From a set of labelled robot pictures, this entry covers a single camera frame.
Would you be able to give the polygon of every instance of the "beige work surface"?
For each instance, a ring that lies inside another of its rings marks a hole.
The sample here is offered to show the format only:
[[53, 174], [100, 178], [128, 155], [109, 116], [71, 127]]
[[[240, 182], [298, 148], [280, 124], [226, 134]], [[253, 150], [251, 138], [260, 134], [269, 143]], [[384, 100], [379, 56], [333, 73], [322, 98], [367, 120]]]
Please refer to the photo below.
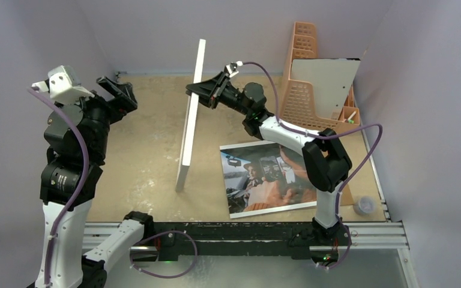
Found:
[[[191, 76], [120, 78], [133, 84], [139, 108], [110, 128], [106, 164], [102, 167], [88, 221], [120, 222], [133, 210], [149, 213], [155, 221], [310, 221], [315, 208], [229, 218], [220, 146], [257, 139], [243, 129], [243, 115], [224, 105], [218, 105], [215, 110], [199, 105], [185, 189], [175, 192], [188, 101], [185, 86], [192, 80]], [[278, 86], [280, 77], [274, 80]], [[273, 90], [267, 78], [238, 75], [233, 80], [240, 88], [249, 82], [264, 86], [267, 108], [274, 111]], [[358, 166], [367, 152], [362, 135], [345, 136], [342, 142], [353, 166]], [[385, 221], [370, 163], [350, 181], [349, 187], [354, 199], [371, 196], [378, 209], [363, 217], [357, 215], [352, 206], [343, 206], [344, 221]]]

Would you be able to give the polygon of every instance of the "gray wall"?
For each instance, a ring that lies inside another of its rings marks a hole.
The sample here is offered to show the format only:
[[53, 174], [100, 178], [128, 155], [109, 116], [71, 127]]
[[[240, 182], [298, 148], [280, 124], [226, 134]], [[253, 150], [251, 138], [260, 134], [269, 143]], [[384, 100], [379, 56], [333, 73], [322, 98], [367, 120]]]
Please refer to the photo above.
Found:
[[460, 287], [461, 1], [395, 0], [356, 88], [364, 122], [384, 125], [379, 178], [422, 287]]
[[78, 0], [120, 71], [192, 73], [206, 39], [205, 72], [256, 61], [281, 72], [294, 21], [318, 27], [321, 57], [363, 55], [391, 0]]
[[25, 89], [60, 64], [71, 64], [88, 88], [112, 75], [78, 3], [0, 0], [0, 287], [25, 287], [40, 268], [50, 110]]

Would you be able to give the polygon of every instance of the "purple cable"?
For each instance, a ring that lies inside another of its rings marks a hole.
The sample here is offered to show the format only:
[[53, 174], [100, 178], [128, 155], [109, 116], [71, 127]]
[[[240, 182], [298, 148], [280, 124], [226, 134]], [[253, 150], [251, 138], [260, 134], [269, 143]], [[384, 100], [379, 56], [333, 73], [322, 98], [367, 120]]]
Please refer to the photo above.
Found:
[[197, 262], [197, 245], [195, 244], [195, 241], [193, 240], [192, 237], [190, 237], [190, 235], [184, 233], [184, 232], [181, 232], [181, 231], [176, 231], [176, 230], [172, 230], [172, 231], [165, 231], [165, 232], [161, 232], [161, 233], [158, 233], [154, 236], [151, 236], [147, 239], [144, 239], [140, 242], [138, 242], [137, 244], [141, 244], [141, 243], [145, 243], [145, 242], [148, 242], [150, 240], [153, 240], [155, 238], [158, 238], [160, 236], [163, 236], [165, 234], [170, 234], [170, 233], [176, 233], [176, 234], [181, 234], [183, 236], [185, 236], [186, 238], [188, 238], [190, 241], [191, 241], [191, 244], [193, 245], [193, 249], [195, 251], [195, 254], [193, 256], [193, 261], [191, 262], [191, 265], [190, 267], [188, 267], [188, 269], [186, 269], [184, 272], [182, 273], [179, 273], [179, 274], [176, 274], [176, 275], [172, 275], [172, 276], [165, 276], [165, 275], [159, 275], [159, 274], [155, 274], [153, 272], [149, 272], [149, 271], [146, 271], [140, 267], [138, 267], [137, 265], [135, 265], [135, 263], [133, 263], [133, 258], [131, 257], [130, 255], [130, 262], [131, 262], [131, 267], [133, 267], [135, 270], [139, 271], [139, 272], [142, 272], [144, 274], [148, 274], [148, 275], [151, 275], [153, 277], [157, 277], [157, 278], [162, 278], [162, 279], [173, 279], [173, 278], [178, 278], [178, 277], [181, 277], [183, 275], [185, 275], [186, 273], [190, 272], [194, 267], [195, 267], [195, 263]]
[[259, 64], [257, 62], [252, 62], [252, 61], [243, 62], [243, 65], [255, 65], [255, 66], [259, 67], [264, 72], [264, 74], [266, 74], [268, 80], [270, 81], [271, 86], [273, 87], [273, 93], [275, 94], [275, 118], [276, 118], [277, 122], [279, 123], [279, 125], [282, 128], [284, 128], [284, 129], [286, 129], [288, 131], [291, 131], [291, 132], [294, 132], [294, 133], [297, 133], [297, 134], [301, 134], [301, 135], [307, 135], [307, 136], [314, 137], [314, 138], [321, 139], [321, 140], [333, 140], [333, 139], [338, 139], [338, 138], [340, 138], [342, 136], [347, 136], [347, 135], [352, 134], [354, 132], [365, 130], [365, 129], [373, 127], [373, 126], [377, 126], [379, 128], [379, 133], [377, 134], [377, 138], [375, 139], [372, 147], [370, 147], [369, 152], [367, 153], [365, 158], [363, 158], [363, 161], [360, 163], [360, 165], [358, 165], [358, 167], [349, 175], [349, 177], [347, 177], [347, 179], [345, 179], [342, 182], [342, 184], [341, 184], [341, 186], [339, 188], [339, 193], [337, 195], [337, 202], [336, 202], [336, 205], [335, 205], [336, 206], [335, 207], [335, 212], [336, 212], [335, 215], [336, 215], [337, 220], [340, 223], [340, 225], [342, 225], [344, 227], [344, 229], [346, 230], [346, 233], [348, 235], [348, 244], [347, 244], [347, 249], [345, 250], [345, 252], [342, 255], [342, 257], [340, 258], [340, 260], [335, 265], [330, 266], [330, 267], [326, 267], [327, 269], [333, 269], [333, 268], [339, 266], [341, 264], [341, 262], [347, 257], [347, 254], [349, 253], [349, 249], [351, 247], [351, 233], [349, 233], [349, 229], [347, 228], [347, 226], [345, 226], [343, 224], [342, 220], [339, 217], [340, 192], [342, 192], [343, 188], [347, 185], [347, 183], [349, 183], [349, 181], [354, 177], [354, 175], [356, 175], [356, 173], [358, 173], [358, 171], [365, 165], [365, 163], [367, 163], [367, 160], [372, 155], [373, 151], [377, 147], [377, 144], [379, 144], [379, 141], [380, 141], [380, 139], [382, 137], [382, 125], [378, 124], [378, 123], [369, 124], [369, 125], [354, 128], [354, 129], [351, 129], [351, 130], [346, 131], [344, 133], [333, 135], [333, 136], [320, 136], [320, 135], [317, 135], [317, 134], [305, 133], [304, 131], [300, 131], [300, 130], [288, 127], [287, 125], [282, 123], [282, 121], [280, 120], [280, 117], [279, 117], [279, 96], [278, 96], [277, 88], [275, 87], [275, 83], [273, 82], [273, 79], [271, 78], [270, 74], [267, 72], [266, 68], [264, 68], [261, 64]]
[[66, 212], [68, 211], [68, 208], [75, 202], [75, 199], [77, 199], [77, 196], [80, 194], [82, 191], [82, 187], [84, 186], [84, 183], [86, 182], [88, 173], [89, 173], [89, 152], [87, 150], [86, 143], [84, 142], [84, 138], [82, 137], [79, 129], [75, 124], [70, 120], [70, 118], [57, 106], [55, 106], [50, 100], [47, 98], [43, 97], [40, 93], [35, 91], [35, 89], [38, 89], [36, 87], [31, 87], [27, 89], [27, 91], [36, 97], [38, 100], [43, 102], [45, 105], [47, 105], [49, 108], [51, 108], [59, 117], [61, 117], [64, 122], [70, 127], [72, 130], [73, 134], [75, 134], [75, 137], [77, 138], [77, 141], [80, 144], [80, 149], [82, 150], [82, 158], [83, 158], [83, 166], [82, 166], [82, 176], [80, 176], [79, 183], [77, 184], [77, 187], [75, 188], [75, 191], [70, 197], [70, 200], [64, 205], [63, 209], [59, 213], [59, 215], [55, 218], [54, 223], [52, 223], [52, 228], [50, 230], [50, 236], [52, 238], [49, 240], [49, 243], [47, 244], [47, 251], [45, 255], [45, 267], [44, 267], [44, 283], [45, 285], [50, 284], [50, 266], [52, 262], [52, 253], [53, 253], [53, 247], [54, 247], [54, 239], [55, 235], [57, 234], [57, 228], [59, 227], [59, 223], [61, 222], [62, 217]]

